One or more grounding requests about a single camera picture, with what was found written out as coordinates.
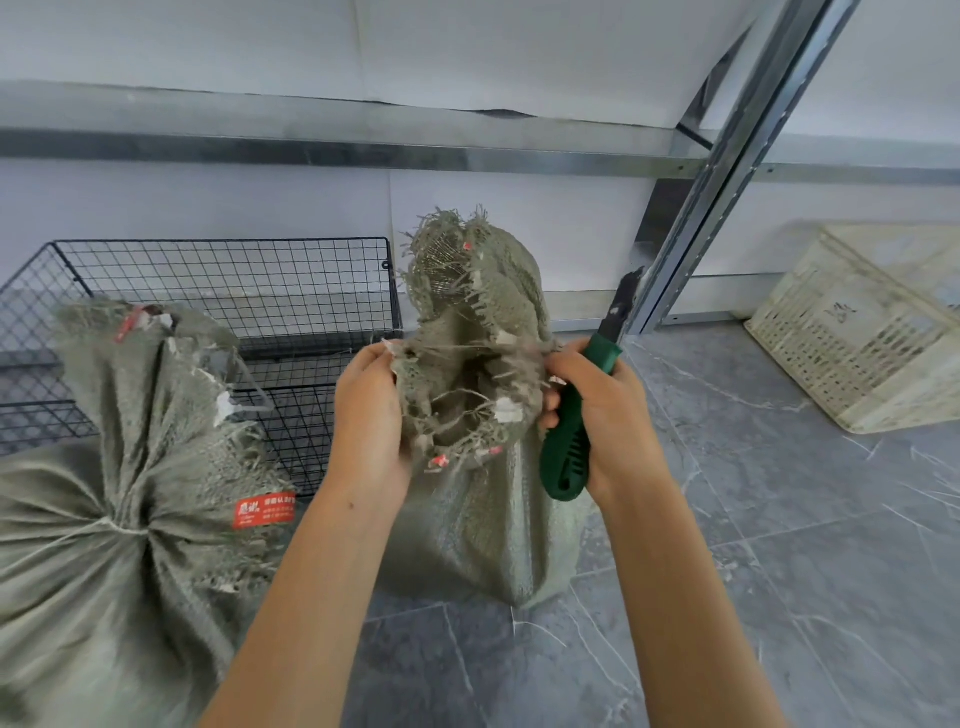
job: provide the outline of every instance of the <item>person's right hand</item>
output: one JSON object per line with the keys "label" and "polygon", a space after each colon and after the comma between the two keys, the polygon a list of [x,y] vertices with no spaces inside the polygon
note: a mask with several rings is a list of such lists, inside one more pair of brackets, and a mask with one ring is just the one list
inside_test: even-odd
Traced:
{"label": "person's right hand", "polygon": [[[590,475],[587,489],[605,509],[618,497],[637,488],[671,483],[647,408],[643,384],[633,370],[617,359],[611,376],[605,375],[580,352],[588,339],[578,339],[561,352],[546,357],[546,371],[576,386],[584,398],[584,425],[590,438]],[[560,397],[547,393],[540,425],[556,427]]]}

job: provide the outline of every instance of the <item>metal shelf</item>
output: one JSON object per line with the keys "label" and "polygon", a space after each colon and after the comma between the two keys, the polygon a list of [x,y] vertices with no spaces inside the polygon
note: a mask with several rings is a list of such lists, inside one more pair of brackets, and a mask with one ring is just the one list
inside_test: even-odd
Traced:
{"label": "metal shelf", "polygon": [[672,129],[355,101],[0,83],[0,157],[692,179]]}

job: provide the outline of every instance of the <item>plastic crate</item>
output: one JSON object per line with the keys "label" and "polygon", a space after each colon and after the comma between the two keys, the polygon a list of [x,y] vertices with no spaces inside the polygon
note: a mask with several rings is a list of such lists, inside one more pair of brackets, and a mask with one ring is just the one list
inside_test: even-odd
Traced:
{"label": "plastic crate", "polygon": [[185,305],[232,330],[274,405],[257,416],[267,448],[303,496],[325,474],[337,377],[403,328],[383,237],[48,243],[0,287],[0,456],[96,434],[50,336],[57,308],[92,297]]}
{"label": "plastic crate", "polygon": [[747,330],[840,426],[960,419],[960,228],[833,225]]}

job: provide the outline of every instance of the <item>red label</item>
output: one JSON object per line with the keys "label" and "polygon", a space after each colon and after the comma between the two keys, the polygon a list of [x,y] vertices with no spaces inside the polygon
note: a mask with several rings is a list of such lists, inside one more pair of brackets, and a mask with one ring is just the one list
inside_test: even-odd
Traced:
{"label": "red label", "polygon": [[233,527],[250,528],[267,523],[288,523],[294,519],[297,493],[267,493],[238,500],[233,510]]}

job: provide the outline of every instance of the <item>marble tile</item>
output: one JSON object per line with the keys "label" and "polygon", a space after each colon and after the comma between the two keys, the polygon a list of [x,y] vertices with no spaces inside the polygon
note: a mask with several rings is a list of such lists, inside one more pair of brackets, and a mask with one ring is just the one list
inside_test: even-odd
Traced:
{"label": "marble tile", "polygon": [[747,639],[787,718],[796,726],[854,725],[829,674],[749,548],[728,544],[712,551]]}
{"label": "marble tile", "polygon": [[413,599],[409,596],[393,595],[382,590],[375,590],[370,600],[370,609],[367,610],[367,621],[384,619],[396,615],[416,612],[442,604],[436,599]]}
{"label": "marble tile", "polygon": [[612,569],[613,566],[613,552],[610,548],[607,527],[603,523],[600,510],[593,506],[587,516],[587,525],[584,526],[584,535],[580,541],[580,561],[577,562],[577,573],[594,573],[595,571]]}
{"label": "marble tile", "polygon": [[[727,515],[720,499],[713,493],[707,480],[700,474],[693,476],[684,487],[687,505],[700,526],[708,546],[739,541],[741,536]],[[578,574],[609,570],[615,566],[610,537],[600,511],[594,506],[587,516],[587,525],[580,542]]]}
{"label": "marble tile", "polygon": [[343,725],[485,725],[443,606],[364,625]]}
{"label": "marble tile", "polygon": [[929,504],[752,542],[865,725],[960,724],[960,517]]}
{"label": "marble tile", "polygon": [[[650,401],[650,418],[653,421],[670,472],[686,496],[686,502],[700,526],[708,546],[739,541],[741,536],[724,509],[723,503],[713,492],[700,471],[700,464],[681,441],[660,406]],[[578,573],[587,573],[613,567],[610,539],[600,512],[594,506],[587,518],[587,526],[580,546]]]}
{"label": "marble tile", "polygon": [[[713,554],[747,638],[787,717],[797,726],[852,725],[852,717],[829,675],[817,662],[749,549],[742,544],[728,544],[714,548]],[[639,675],[616,573],[578,578],[573,589],[612,649]]]}
{"label": "marble tile", "polygon": [[820,422],[812,401],[739,325],[677,327],[628,346],[648,392],[694,456],[706,446],[775,444],[811,416]]}
{"label": "marble tile", "polygon": [[447,610],[493,728],[648,725],[636,667],[572,591],[522,611],[480,597]]}
{"label": "marble tile", "polygon": [[658,332],[643,337],[632,357],[748,538],[930,495],[956,494],[960,503],[956,472],[921,450],[924,433],[844,432],[739,325]]}

